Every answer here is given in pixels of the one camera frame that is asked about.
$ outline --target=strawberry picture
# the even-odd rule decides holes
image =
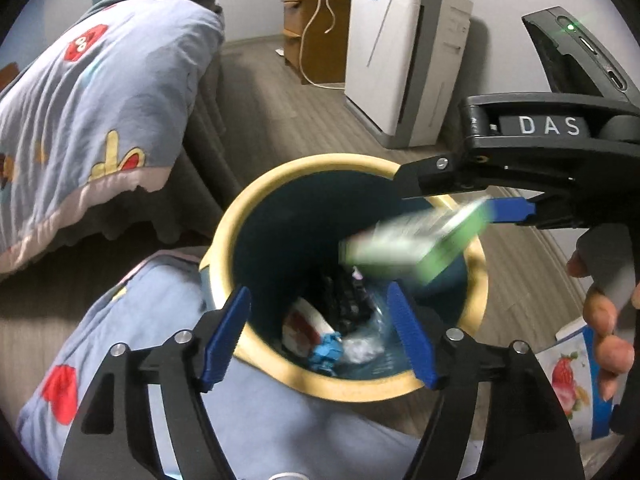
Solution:
[[[574,371],[571,365],[572,361],[577,358],[578,352],[572,352],[570,355],[561,355],[551,372],[551,386],[568,419],[573,418],[574,412],[577,412],[583,406],[590,405],[589,394],[574,380]]]

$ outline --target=wooden cabinet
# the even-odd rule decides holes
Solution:
[[[306,75],[314,83],[344,82],[347,65],[347,39],[349,36],[349,10],[351,0],[329,0],[335,14],[335,25],[331,31],[332,15],[322,0],[318,15],[306,31],[302,44],[302,34],[309,23],[318,0],[282,0],[284,3],[284,57],[286,63],[308,83],[300,70],[300,62]]]

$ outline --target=blue and white package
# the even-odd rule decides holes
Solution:
[[[600,367],[593,355],[594,337],[593,329],[584,326],[536,354],[578,443],[609,434],[612,402],[604,401],[598,392]]]

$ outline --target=floor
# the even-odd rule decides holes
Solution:
[[[229,44],[223,54],[221,109],[226,149],[244,184],[300,156],[353,152],[397,162],[433,155],[441,147],[390,152],[345,109],[341,92],[300,85],[275,53],[278,39]],[[500,194],[499,189],[491,190]],[[478,339],[529,341],[534,350],[580,315],[580,294],[553,249],[530,228],[490,226],[481,236],[490,291]],[[201,244],[186,237],[181,244]],[[160,247],[149,226],[114,242],[101,236],[62,248],[0,283],[0,409],[14,422],[58,349],[85,310],[131,267]],[[486,407],[480,395],[479,406]],[[434,395],[419,390],[399,399],[353,406],[358,412],[420,435]],[[481,436],[478,416],[475,436]]]

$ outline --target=metal screw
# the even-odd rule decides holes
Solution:
[[[178,332],[175,336],[175,342],[177,342],[178,344],[185,344],[188,343],[189,341],[191,341],[191,331],[190,330],[180,330],[180,332]]]
[[[529,351],[529,345],[526,344],[524,341],[514,341],[513,342],[513,349],[518,354],[526,354]]]
[[[111,349],[109,350],[109,353],[114,357],[118,357],[124,354],[124,352],[126,351],[127,351],[127,345],[125,345],[124,343],[116,343],[111,347]]]
[[[449,328],[446,332],[445,332],[447,339],[449,339],[450,341],[462,341],[463,337],[465,336],[465,333],[462,332],[462,330],[460,330],[459,328]]]

